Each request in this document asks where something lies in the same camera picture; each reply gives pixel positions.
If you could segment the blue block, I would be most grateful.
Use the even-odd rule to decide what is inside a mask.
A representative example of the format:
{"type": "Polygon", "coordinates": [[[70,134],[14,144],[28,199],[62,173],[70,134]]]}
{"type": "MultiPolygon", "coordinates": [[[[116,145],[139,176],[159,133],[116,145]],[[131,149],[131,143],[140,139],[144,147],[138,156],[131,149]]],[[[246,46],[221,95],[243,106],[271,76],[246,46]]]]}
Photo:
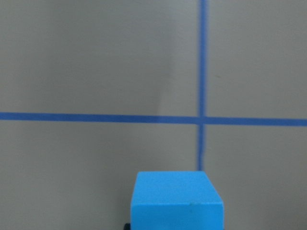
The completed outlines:
{"type": "Polygon", "coordinates": [[[139,172],[130,229],[223,230],[224,203],[205,172],[139,172]]]}

